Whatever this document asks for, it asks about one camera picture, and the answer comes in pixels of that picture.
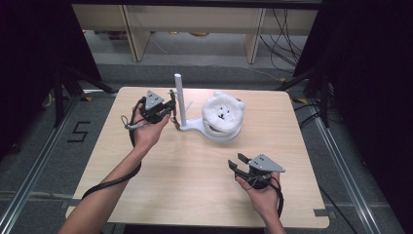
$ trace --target forearm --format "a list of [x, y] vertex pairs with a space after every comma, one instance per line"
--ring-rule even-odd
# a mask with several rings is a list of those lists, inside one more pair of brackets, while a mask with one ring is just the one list
[[261, 215], [270, 234], [285, 234], [285, 229], [277, 215]]
[[[147, 150], [136, 147], [102, 182], [111, 181], [133, 171]], [[128, 180], [97, 190], [73, 210], [59, 233], [98, 233], [116, 207]]]

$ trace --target bear ear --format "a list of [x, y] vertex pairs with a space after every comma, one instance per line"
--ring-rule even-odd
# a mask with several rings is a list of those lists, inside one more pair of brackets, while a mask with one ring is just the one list
[[215, 91], [214, 93], [213, 93], [213, 95], [215, 96], [215, 97], [218, 97], [218, 96], [221, 96], [221, 95], [223, 95], [224, 93], [222, 93], [222, 92], [220, 92], [220, 91]]
[[240, 108], [240, 109], [242, 109], [242, 110], [244, 110], [245, 109], [245, 103], [243, 103], [242, 101], [238, 101], [238, 107]]

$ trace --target human arm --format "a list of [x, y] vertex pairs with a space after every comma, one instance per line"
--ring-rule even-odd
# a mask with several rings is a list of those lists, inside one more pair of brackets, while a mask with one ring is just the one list
[[[140, 108], [136, 109], [134, 123], [142, 119]], [[158, 124], [147, 124], [134, 130], [134, 148], [122, 162], [101, 182], [111, 181], [132, 172], [154, 146], [161, 131], [168, 123], [169, 115]], [[73, 210], [59, 233], [99, 233], [116, 207], [128, 180], [104, 189], [97, 190], [84, 198]]]
[[[272, 177], [280, 181], [280, 173], [273, 172]], [[284, 234], [285, 229], [282, 226], [277, 206], [279, 204], [279, 196], [274, 188], [267, 186], [263, 189], [252, 188], [243, 178], [237, 176], [236, 181], [248, 194], [253, 208], [258, 212], [264, 220], [265, 225], [271, 234]], [[277, 182], [272, 178], [271, 182], [278, 187]]]

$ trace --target wrist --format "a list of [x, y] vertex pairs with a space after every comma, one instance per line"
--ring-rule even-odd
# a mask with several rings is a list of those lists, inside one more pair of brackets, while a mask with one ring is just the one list
[[149, 152], [149, 150], [150, 150], [150, 147], [144, 147], [144, 146], [137, 144], [128, 156], [138, 161], [141, 161], [145, 157], [145, 155]]
[[285, 229], [277, 214], [261, 215], [270, 234], [284, 234]]

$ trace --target human hand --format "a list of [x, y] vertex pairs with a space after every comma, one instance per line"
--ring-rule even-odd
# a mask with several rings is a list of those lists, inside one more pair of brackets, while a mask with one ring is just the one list
[[162, 121], [157, 124], [150, 124], [147, 123], [146, 120], [143, 120], [143, 117], [140, 114], [140, 109], [142, 108], [142, 106], [143, 104], [141, 103], [137, 107], [133, 119], [134, 123], [144, 123], [142, 127], [133, 131], [134, 149], [143, 150], [145, 153], [147, 153], [152, 148], [152, 146], [154, 146], [158, 142], [162, 129], [168, 123], [170, 115], [167, 114], [166, 116], [164, 116]]
[[[272, 177], [280, 181], [280, 173], [272, 172]], [[274, 188], [266, 186], [262, 189], [255, 189], [239, 176], [237, 176], [235, 180], [246, 191], [251, 199], [253, 208], [260, 214], [264, 221], [269, 218], [279, 218], [277, 213], [279, 196]], [[273, 178], [271, 178], [271, 183], [274, 186], [279, 187]]]

